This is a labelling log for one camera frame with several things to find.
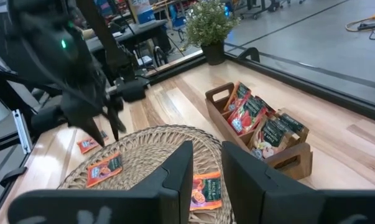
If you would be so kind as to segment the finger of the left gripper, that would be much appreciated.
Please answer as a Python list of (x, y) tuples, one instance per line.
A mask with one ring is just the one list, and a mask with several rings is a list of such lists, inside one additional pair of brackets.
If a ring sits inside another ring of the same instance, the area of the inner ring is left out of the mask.
[(108, 106), (108, 120), (111, 125), (113, 136), (115, 140), (119, 139), (119, 132), (125, 133), (126, 127), (118, 117), (118, 112), (112, 107)]
[(94, 121), (84, 121), (78, 123), (78, 127), (84, 130), (84, 132), (92, 137), (100, 146), (105, 146), (103, 137)]

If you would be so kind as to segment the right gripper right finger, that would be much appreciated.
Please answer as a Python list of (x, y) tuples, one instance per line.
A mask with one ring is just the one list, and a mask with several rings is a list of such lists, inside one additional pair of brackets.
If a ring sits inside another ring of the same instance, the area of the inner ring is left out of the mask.
[(224, 141), (223, 175), (237, 223), (375, 223), (375, 190), (315, 190)]

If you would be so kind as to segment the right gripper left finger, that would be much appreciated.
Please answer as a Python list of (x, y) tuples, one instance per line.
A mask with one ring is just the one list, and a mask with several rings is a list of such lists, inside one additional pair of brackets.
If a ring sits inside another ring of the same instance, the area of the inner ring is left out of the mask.
[(129, 190), (33, 190), (8, 208), (9, 223), (187, 223), (193, 144), (183, 142)]

